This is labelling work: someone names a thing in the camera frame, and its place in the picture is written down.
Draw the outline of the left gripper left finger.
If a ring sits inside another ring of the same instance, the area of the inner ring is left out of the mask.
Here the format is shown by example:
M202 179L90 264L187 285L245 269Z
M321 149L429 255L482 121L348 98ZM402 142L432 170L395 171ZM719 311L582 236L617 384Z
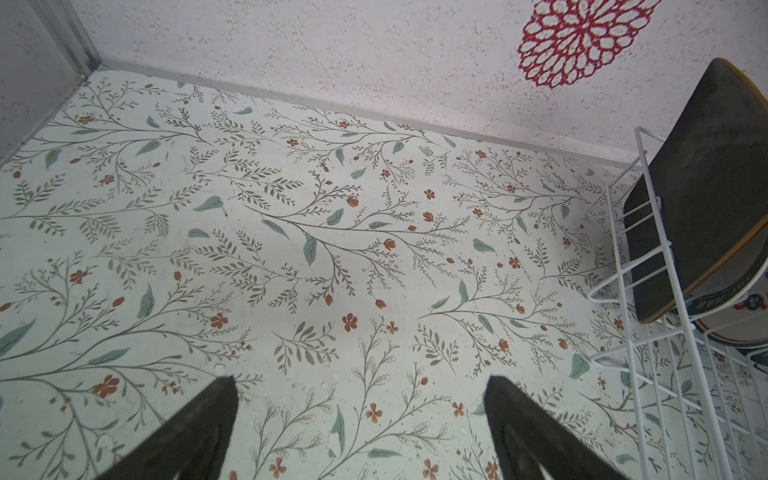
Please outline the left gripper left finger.
M217 479L238 411L232 376L213 380L125 458L108 479Z

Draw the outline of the black square plate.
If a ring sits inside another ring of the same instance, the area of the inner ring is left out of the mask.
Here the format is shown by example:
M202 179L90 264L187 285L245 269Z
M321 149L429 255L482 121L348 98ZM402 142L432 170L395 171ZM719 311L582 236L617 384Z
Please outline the black square plate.
M690 318L744 295L767 266L767 100L713 59L649 164Z

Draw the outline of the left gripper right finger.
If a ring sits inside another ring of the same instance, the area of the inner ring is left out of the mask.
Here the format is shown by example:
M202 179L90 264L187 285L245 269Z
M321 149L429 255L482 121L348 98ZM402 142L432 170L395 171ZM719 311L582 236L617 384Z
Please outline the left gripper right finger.
M512 381L489 378L483 404L505 479L622 479Z

